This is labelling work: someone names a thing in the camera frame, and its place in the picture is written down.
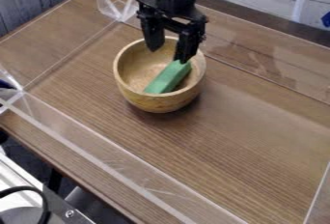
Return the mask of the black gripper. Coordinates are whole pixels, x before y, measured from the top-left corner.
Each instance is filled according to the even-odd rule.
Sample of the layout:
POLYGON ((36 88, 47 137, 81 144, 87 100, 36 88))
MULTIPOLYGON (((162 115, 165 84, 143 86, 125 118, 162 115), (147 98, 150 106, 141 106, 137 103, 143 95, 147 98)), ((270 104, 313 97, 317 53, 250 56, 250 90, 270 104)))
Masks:
POLYGON ((197 55, 207 18, 197 9, 197 0, 137 0, 147 47, 157 51, 166 42, 166 30, 179 34, 174 59, 182 64, 197 55))

